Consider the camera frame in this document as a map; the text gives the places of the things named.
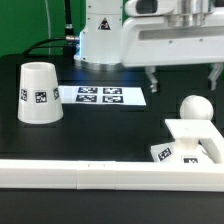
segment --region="wire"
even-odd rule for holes
[[[46,5],[46,13],[47,13],[47,24],[48,24],[48,38],[51,39],[51,17],[50,17],[50,10],[48,0],[45,0]]]
[[[24,56],[28,56],[32,50],[37,49],[37,48],[55,48],[55,46],[40,46],[40,45],[46,44],[46,43],[51,43],[51,42],[56,42],[56,41],[64,41],[64,40],[65,40],[64,37],[57,37],[57,38],[51,38],[51,39],[37,42],[36,44],[32,45],[30,48],[25,50],[22,54]]]

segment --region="white robot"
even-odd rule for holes
[[[86,0],[86,25],[80,33],[76,66],[114,71],[122,68],[120,39],[122,0]]]
[[[122,5],[86,0],[75,65],[104,71],[145,67],[156,92],[156,66],[211,63],[208,79],[215,89],[224,62],[224,7],[215,8],[212,0],[129,0],[130,18],[122,27]]]
[[[224,139],[210,121],[213,116],[211,103],[201,96],[189,96],[181,105],[180,116],[182,119],[165,120],[175,141],[152,146],[154,161],[223,163]]]
[[[157,91],[156,66],[214,63],[211,89],[223,71],[224,7],[211,0],[129,0],[121,38],[125,67],[145,67]]]

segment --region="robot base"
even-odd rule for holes
[[[82,67],[82,68],[94,70],[94,71],[111,72],[111,71],[121,71],[124,69],[121,63],[99,64],[99,63],[91,63],[91,62],[79,60],[77,58],[74,59],[74,64],[77,67]]]

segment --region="black and white pattern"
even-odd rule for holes
[[[53,90],[53,92],[54,92],[54,99],[55,99],[55,100],[58,99],[58,98],[59,98],[59,91],[58,91],[58,88],[55,88],[55,89]]]
[[[159,161],[163,161],[164,159],[166,159],[167,157],[169,157],[170,155],[172,155],[172,151],[171,149],[168,147],[165,150],[163,150],[161,153],[158,154],[159,157]]]
[[[183,158],[184,163],[198,163],[198,158],[195,157],[186,157]]]
[[[47,103],[47,92],[35,92],[36,103]]]
[[[76,102],[96,103],[96,95],[77,95]]]
[[[103,103],[124,103],[123,96],[103,96]]]
[[[104,94],[122,94],[122,88],[103,88]]]
[[[97,87],[79,87],[78,93],[93,93],[96,94],[98,92]]]
[[[25,89],[21,89],[21,100],[27,101],[27,91]]]

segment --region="sticker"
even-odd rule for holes
[[[35,92],[36,103],[47,102],[47,92]]]
[[[122,88],[103,88],[104,94],[122,94]]]
[[[103,96],[103,103],[124,103],[123,96]]]
[[[21,100],[27,101],[27,91],[25,89],[21,89]]]
[[[195,157],[186,157],[183,158],[184,163],[198,163],[198,158]]]
[[[79,87],[78,93],[97,93],[98,88],[96,87]]]
[[[163,161],[164,159],[166,159],[170,155],[172,155],[172,151],[171,151],[170,147],[168,147],[165,150],[163,150],[161,153],[158,154],[159,161]]]
[[[58,98],[59,98],[59,91],[58,91],[58,88],[54,89],[53,92],[54,92],[54,99],[55,99],[55,100],[58,99]]]
[[[98,30],[111,30],[106,18],[103,19]]]
[[[77,95],[76,102],[91,102],[96,103],[97,96],[95,95]]]

